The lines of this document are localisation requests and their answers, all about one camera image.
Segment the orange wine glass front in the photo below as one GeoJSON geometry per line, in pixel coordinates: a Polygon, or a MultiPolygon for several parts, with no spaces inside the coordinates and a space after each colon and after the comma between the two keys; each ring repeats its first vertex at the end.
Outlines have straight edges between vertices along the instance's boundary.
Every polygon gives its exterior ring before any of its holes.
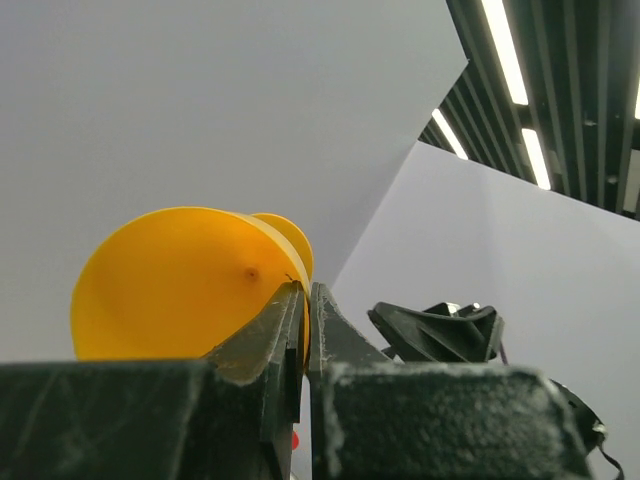
{"type": "Polygon", "coordinates": [[[311,292],[312,245],[291,220],[183,206],[144,214],[110,234],[73,288],[80,361],[206,355],[253,320],[278,288],[311,292]]]}

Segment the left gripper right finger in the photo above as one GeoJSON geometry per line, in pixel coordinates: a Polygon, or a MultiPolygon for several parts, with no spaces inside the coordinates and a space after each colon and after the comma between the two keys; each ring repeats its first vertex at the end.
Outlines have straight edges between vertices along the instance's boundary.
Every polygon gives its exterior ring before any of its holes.
{"type": "Polygon", "coordinates": [[[316,479],[588,479],[550,379],[488,363],[403,362],[312,288],[308,365],[316,479]]]}

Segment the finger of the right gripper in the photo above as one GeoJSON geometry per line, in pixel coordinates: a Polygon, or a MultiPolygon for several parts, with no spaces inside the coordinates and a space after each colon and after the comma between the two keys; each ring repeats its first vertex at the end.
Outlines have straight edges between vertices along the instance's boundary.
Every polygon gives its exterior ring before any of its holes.
{"type": "Polygon", "coordinates": [[[492,306],[442,302],[418,311],[379,302],[368,317],[388,342],[383,353],[391,359],[488,363],[505,358],[504,320],[492,306]]]}

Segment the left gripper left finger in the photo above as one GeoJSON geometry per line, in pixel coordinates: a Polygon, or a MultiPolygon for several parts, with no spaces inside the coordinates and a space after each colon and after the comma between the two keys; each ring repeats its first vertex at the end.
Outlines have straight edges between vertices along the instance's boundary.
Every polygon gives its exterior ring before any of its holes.
{"type": "Polygon", "coordinates": [[[285,479],[305,294],[286,283],[198,359],[1,368],[5,479],[285,479]]]}

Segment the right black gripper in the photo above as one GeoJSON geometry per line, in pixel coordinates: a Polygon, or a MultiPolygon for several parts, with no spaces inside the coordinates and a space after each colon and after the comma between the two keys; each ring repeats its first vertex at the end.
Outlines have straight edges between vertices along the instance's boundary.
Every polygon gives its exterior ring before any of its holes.
{"type": "Polygon", "coordinates": [[[607,440],[608,431],[599,418],[579,396],[577,396],[566,385],[551,380],[559,392],[567,401],[575,419],[578,432],[588,453],[594,450],[601,450],[607,440]]]}

